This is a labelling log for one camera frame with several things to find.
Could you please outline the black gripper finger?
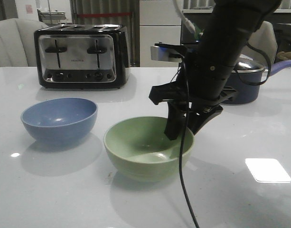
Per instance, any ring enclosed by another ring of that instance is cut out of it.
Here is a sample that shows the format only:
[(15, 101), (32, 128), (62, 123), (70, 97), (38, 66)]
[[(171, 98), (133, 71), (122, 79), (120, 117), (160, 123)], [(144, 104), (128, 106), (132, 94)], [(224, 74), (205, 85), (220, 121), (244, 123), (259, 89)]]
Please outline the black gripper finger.
[(168, 102), (168, 118), (164, 130), (169, 140), (178, 138), (185, 121), (185, 104), (178, 102)]
[(193, 111), (189, 114), (189, 130), (196, 135), (200, 129), (211, 121), (216, 116), (220, 115), (223, 111), (223, 107), (217, 105), (213, 107), (209, 112)]

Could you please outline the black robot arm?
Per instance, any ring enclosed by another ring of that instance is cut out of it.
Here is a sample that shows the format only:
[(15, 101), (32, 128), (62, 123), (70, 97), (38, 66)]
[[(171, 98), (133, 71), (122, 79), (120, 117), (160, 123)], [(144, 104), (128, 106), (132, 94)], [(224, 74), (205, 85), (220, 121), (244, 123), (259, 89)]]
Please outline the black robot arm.
[(236, 91), (226, 82), (250, 36), (279, 5), (278, 0), (218, 0), (195, 48), (154, 45), (168, 57), (182, 60), (176, 80), (153, 86), (149, 95), (156, 105), (168, 104), (164, 133), (170, 140), (185, 128), (197, 133), (222, 112), (223, 101), (235, 97)]

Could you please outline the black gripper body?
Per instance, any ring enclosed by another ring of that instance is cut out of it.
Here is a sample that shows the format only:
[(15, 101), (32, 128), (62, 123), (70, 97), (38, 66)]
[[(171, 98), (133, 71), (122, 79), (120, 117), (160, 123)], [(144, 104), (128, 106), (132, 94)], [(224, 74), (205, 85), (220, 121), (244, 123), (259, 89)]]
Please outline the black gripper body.
[(149, 98), (161, 102), (191, 102), (195, 111), (212, 109), (222, 101), (222, 91), (236, 64), (237, 52), (188, 52), (180, 62), (174, 82), (153, 86)]

